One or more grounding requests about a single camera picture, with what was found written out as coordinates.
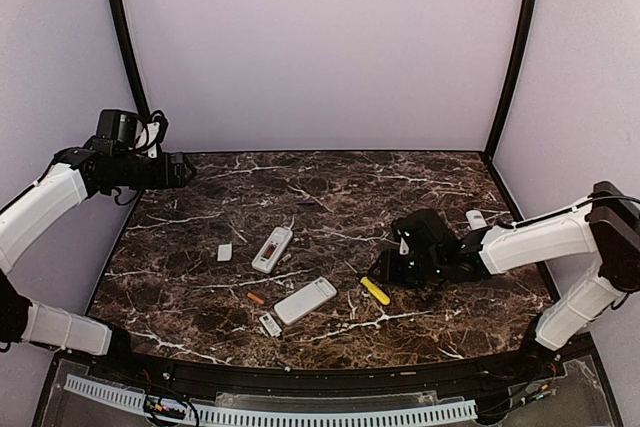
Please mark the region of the yellow handled screwdriver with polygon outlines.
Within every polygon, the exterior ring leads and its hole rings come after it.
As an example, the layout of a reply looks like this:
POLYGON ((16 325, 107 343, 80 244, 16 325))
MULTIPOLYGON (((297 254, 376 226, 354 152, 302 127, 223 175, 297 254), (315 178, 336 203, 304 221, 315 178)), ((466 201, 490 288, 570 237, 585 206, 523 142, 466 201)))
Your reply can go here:
POLYGON ((368 276, 364 275, 353 267, 350 263, 346 262, 346 266, 356 275, 359 283, 383 306, 388 306, 391 302, 390 297, 378 287, 368 276))

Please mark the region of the white remote control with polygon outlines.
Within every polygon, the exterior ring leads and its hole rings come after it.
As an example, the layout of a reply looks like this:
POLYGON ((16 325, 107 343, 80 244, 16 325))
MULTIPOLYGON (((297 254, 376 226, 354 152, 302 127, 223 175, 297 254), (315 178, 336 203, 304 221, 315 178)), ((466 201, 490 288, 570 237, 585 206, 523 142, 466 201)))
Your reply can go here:
POLYGON ((285 325, 291 325, 337 295, 337 289, 319 277, 274 306, 274 312, 285 325))
POLYGON ((465 213, 465 216, 471 230, 480 230, 487 226, 486 220, 479 210, 468 210, 465 213))

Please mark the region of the small white battery cover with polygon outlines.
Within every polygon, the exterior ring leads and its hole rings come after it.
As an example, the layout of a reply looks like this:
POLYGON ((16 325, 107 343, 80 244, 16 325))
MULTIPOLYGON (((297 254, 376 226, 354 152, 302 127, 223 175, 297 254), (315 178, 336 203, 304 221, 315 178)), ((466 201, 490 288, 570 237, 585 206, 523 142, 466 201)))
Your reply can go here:
POLYGON ((221 244, 217 249, 217 261, 218 262, 228 262, 232 259, 233 256, 233 245, 232 244, 221 244))

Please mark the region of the white remote with display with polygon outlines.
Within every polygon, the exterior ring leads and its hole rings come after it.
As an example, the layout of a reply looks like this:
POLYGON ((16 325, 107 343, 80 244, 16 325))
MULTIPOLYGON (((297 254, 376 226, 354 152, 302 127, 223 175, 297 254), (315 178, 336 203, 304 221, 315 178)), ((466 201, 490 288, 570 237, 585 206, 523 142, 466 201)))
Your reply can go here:
POLYGON ((276 227, 252 260, 252 268, 261 273, 271 273, 292 238, 293 232, 290 228, 276 227))

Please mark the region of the white battery compartment cover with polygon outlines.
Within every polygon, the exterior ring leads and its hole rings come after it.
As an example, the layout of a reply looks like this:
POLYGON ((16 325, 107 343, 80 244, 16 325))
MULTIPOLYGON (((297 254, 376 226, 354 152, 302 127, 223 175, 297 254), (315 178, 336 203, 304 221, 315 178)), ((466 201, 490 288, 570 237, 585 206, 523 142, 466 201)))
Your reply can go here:
POLYGON ((259 321, 271 337, 279 337, 282 334, 281 327, 278 325, 271 314, 265 313, 264 315, 259 317, 259 321))

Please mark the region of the orange AAA battery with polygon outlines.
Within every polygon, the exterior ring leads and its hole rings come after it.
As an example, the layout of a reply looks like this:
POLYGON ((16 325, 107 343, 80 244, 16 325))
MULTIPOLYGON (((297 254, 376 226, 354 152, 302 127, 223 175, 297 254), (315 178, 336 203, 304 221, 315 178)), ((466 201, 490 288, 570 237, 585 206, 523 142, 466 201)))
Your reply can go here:
POLYGON ((252 300, 253 302, 259 304, 259 305, 265 305, 265 301, 263 299, 261 299, 260 297, 258 297, 257 295, 248 292, 247 293, 247 297, 252 300))

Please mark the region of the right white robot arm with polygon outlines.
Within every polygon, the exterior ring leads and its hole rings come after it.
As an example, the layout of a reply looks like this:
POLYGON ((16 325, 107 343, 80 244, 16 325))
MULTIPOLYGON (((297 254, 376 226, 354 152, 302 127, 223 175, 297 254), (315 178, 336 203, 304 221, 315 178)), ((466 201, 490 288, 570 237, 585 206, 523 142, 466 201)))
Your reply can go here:
POLYGON ((521 381, 534 379, 549 352, 605 309, 639 290, 639 201, 602 181, 592 192, 559 210, 489 226, 476 211, 470 232, 459 238, 433 209, 395 220, 397 247, 384 250, 368 274, 380 284, 421 289, 429 283, 467 283, 556 258, 591 254, 593 263, 551 308, 534 320, 524 348, 510 360, 521 381))

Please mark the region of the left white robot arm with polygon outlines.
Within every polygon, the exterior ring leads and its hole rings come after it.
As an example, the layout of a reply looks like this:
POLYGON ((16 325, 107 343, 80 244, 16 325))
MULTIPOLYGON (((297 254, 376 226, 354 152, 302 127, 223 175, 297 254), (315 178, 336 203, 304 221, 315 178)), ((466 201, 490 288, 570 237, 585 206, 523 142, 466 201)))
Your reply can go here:
POLYGON ((162 148, 169 122, 156 110, 101 111, 96 132, 83 145, 55 153, 45 171, 1 209, 1 344, 26 342, 101 358, 120 383, 141 374, 128 351, 129 334, 104 322, 52 307, 20 294, 9 279, 23 254, 61 218, 97 194, 171 190, 186 186, 197 170, 181 152, 162 148))

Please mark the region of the black front table rail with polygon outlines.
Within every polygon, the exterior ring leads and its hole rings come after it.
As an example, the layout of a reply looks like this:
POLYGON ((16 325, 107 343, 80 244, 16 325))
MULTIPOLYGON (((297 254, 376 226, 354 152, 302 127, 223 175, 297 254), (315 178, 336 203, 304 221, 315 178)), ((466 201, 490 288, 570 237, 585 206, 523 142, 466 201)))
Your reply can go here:
POLYGON ((148 386, 152 392, 171 391, 194 398, 218 394, 283 395, 315 398, 386 395, 434 391, 445 397, 491 397, 524 382, 558 378, 565 369, 547 362, 522 378, 506 372, 514 352, 392 368, 302 370, 280 369, 272 359, 266 368, 233 367, 135 354, 122 364, 104 358, 83 360, 89 372, 108 379, 148 386))

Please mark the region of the left black frame post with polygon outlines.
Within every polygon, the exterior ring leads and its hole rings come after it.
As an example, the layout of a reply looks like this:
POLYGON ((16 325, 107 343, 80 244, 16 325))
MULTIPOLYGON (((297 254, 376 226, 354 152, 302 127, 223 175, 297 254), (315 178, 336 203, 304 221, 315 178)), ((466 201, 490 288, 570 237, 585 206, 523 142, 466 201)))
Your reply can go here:
POLYGON ((137 114, 146 127, 151 120, 151 111, 139 71, 136 54, 127 22, 124 0, 108 0, 120 55, 133 97, 137 114))

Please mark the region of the black frame post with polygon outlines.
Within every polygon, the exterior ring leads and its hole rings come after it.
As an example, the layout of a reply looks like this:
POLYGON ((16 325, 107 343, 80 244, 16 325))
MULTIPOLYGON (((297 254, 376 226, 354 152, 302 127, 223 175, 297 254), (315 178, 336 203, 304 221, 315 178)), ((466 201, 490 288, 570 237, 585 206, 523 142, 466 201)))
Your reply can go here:
POLYGON ((120 55, 133 97, 137 114, 146 127, 151 120, 151 111, 139 71, 136 54, 127 22, 124 0, 108 0, 120 55))
POLYGON ((511 53, 489 136, 483 150, 486 164, 492 164, 502 138, 529 38, 536 0, 521 0, 511 53))

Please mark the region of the right black frame post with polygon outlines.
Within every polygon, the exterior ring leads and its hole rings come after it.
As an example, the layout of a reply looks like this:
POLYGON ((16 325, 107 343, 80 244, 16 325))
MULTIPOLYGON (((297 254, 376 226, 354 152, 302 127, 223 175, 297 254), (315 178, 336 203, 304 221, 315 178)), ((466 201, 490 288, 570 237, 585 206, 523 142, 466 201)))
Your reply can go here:
POLYGON ((486 164, 492 164, 502 138, 529 38, 536 0, 521 0, 511 53, 489 136, 483 150, 486 164))

